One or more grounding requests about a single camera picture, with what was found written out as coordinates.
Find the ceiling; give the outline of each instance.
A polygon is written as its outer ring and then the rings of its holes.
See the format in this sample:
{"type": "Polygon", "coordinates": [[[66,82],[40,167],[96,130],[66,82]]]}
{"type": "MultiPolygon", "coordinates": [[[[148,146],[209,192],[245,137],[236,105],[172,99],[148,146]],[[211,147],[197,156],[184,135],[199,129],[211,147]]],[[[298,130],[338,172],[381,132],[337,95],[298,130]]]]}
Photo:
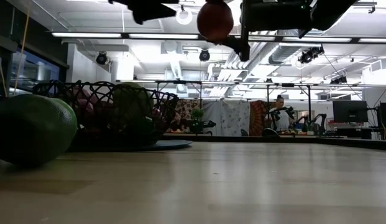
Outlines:
{"type": "MultiPolygon", "coordinates": [[[[20,10],[26,12],[28,1],[8,0],[20,10]]],[[[175,17],[147,21],[138,25],[133,21],[131,11],[120,4],[107,4],[89,2],[89,0],[32,0],[31,17],[52,31],[70,32],[150,32],[150,33],[198,33],[196,15],[204,0],[184,2],[185,9],[192,12],[192,21],[187,25],[181,25],[175,17]]],[[[359,37],[386,37],[386,0],[377,0],[377,8],[373,14],[369,14],[368,7],[352,7],[342,18],[323,35],[330,36],[359,36],[359,37]]],[[[241,0],[228,1],[233,16],[235,27],[233,34],[239,32],[239,5],[241,0]]],[[[169,5],[174,9],[179,5],[169,5]]],[[[166,58],[160,54],[161,40],[84,40],[85,46],[100,45],[128,45],[138,60],[135,73],[144,75],[149,79],[150,74],[164,74],[171,66],[166,58]]],[[[231,49],[213,45],[204,41],[179,41],[183,47],[196,47],[197,50],[187,51],[188,55],[180,60],[182,70],[207,71],[213,62],[224,63],[233,56],[231,49]],[[198,60],[200,49],[206,48],[211,54],[211,61],[200,62],[198,60]]],[[[311,64],[300,69],[296,65],[298,53],[288,58],[281,67],[274,67],[267,75],[277,75],[274,79],[280,82],[298,82],[301,77],[311,82],[319,82],[324,77],[331,77],[339,70],[346,73],[351,80],[360,79],[361,70],[370,63],[386,58],[386,45],[349,45],[349,44],[324,44],[324,51],[328,59],[320,57],[311,64]]],[[[250,78],[256,78],[256,73],[251,73],[250,78]]]]}

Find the table surface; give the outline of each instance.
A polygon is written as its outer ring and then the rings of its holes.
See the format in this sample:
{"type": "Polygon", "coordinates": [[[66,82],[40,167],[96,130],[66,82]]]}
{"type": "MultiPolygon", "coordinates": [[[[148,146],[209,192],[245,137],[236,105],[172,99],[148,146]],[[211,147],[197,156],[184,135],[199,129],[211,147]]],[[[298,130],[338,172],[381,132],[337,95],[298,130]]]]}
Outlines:
{"type": "Polygon", "coordinates": [[[164,136],[211,136],[211,134],[195,134],[195,133],[164,133],[164,136]]]}
{"type": "Polygon", "coordinates": [[[386,152],[207,143],[0,162],[0,224],[386,223],[386,152]]]}

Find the ceiling light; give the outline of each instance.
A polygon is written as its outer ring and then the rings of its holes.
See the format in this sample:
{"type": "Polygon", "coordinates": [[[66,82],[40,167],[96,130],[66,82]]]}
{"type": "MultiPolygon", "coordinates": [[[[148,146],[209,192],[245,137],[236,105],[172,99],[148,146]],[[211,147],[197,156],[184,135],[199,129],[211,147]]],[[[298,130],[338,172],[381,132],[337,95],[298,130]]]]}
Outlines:
{"type": "Polygon", "coordinates": [[[248,41],[274,41],[275,37],[264,37],[251,35],[248,37],[248,41]]]}
{"type": "Polygon", "coordinates": [[[54,37],[72,38],[121,38],[121,34],[112,33],[77,33],[77,32],[53,32],[54,37]]]}
{"type": "Polygon", "coordinates": [[[178,12],[176,13],[176,21],[181,24],[181,25],[188,25],[192,22],[193,20],[193,13],[189,9],[179,9],[178,12]],[[180,14],[182,12],[187,12],[187,16],[185,18],[181,18],[180,14]]]}
{"type": "Polygon", "coordinates": [[[386,43],[386,38],[361,38],[360,43],[386,43]]]}
{"type": "Polygon", "coordinates": [[[250,82],[244,82],[240,83],[241,85],[265,85],[264,83],[250,83],[250,82]]]}
{"type": "Polygon", "coordinates": [[[224,84],[224,85],[235,85],[237,84],[238,82],[202,82],[202,84],[224,84]]]}
{"type": "Polygon", "coordinates": [[[155,83],[154,80],[117,80],[117,82],[155,83]]]}
{"type": "Polygon", "coordinates": [[[66,1],[81,1],[81,2],[108,3],[108,1],[106,1],[106,0],[66,0],[66,1]]]}
{"type": "Polygon", "coordinates": [[[321,47],[321,44],[280,43],[282,47],[321,47]]]}
{"type": "Polygon", "coordinates": [[[351,38],[335,38],[335,37],[303,37],[299,39],[299,37],[284,37],[283,41],[296,41],[296,42],[340,42],[347,43],[350,42],[351,38]]]}
{"type": "Polygon", "coordinates": [[[196,34],[129,34],[131,39],[198,39],[196,34]]]}

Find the black wire basket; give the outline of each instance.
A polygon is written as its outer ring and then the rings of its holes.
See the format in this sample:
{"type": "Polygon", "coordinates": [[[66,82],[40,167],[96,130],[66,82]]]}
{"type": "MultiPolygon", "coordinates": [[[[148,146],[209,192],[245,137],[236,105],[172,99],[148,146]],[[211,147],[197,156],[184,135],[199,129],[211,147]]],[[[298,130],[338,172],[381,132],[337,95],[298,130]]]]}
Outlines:
{"type": "Polygon", "coordinates": [[[74,146],[123,147],[155,144],[175,116],[177,95],[109,82],[62,83],[33,87],[33,94],[59,98],[78,120],[74,146]]]}

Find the curtain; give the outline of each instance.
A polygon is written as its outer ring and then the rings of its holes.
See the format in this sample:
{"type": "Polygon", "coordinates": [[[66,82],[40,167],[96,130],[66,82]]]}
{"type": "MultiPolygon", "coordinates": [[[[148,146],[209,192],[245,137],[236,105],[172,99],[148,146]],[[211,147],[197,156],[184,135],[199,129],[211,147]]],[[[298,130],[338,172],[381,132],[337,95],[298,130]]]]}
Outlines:
{"type": "Polygon", "coordinates": [[[184,119],[191,120],[191,111],[200,108],[200,100],[178,100],[175,111],[184,119]]]}
{"type": "Polygon", "coordinates": [[[204,128],[204,132],[211,131],[212,136],[221,136],[221,119],[220,119],[220,102],[216,101],[203,101],[204,116],[203,121],[213,121],[216,126],[213,128],[204,128]]]}
{"type": "Polygon", "coordinates": [[[221,135],[241,136],[249,133],[250,103],[247,101],[220,101],[221,135]]]}
{"type": "Polygon", "coordinates": [[[262,136],[267,115],[267,103],[258,100],[250,103],[249,136],[262,136]]]}

